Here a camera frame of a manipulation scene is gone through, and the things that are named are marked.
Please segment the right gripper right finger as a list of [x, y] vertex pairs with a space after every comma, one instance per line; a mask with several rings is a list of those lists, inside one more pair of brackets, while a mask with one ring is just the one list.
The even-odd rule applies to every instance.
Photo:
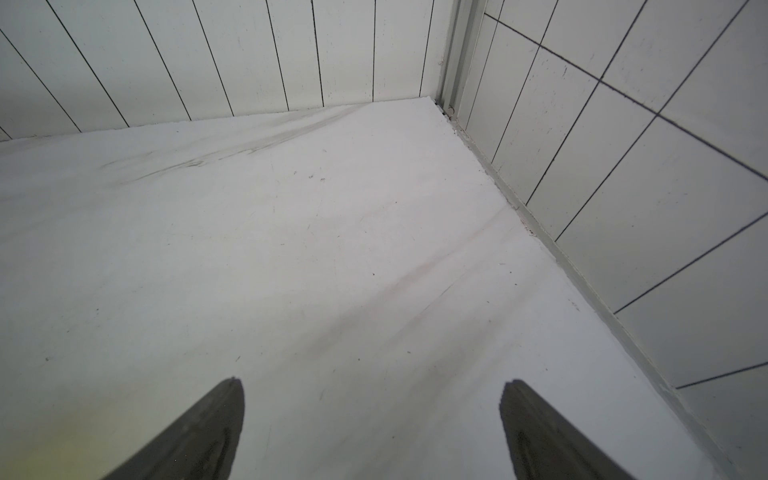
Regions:
[[522, 380], [504, 385], [499, 413], [518, 479], [632, 477]]

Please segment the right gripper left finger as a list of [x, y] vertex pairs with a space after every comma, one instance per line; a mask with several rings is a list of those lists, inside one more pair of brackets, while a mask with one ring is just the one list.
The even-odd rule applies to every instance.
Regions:
[[240, 379], [223, 380], [108, 479], [227, 479], [243, 428]]

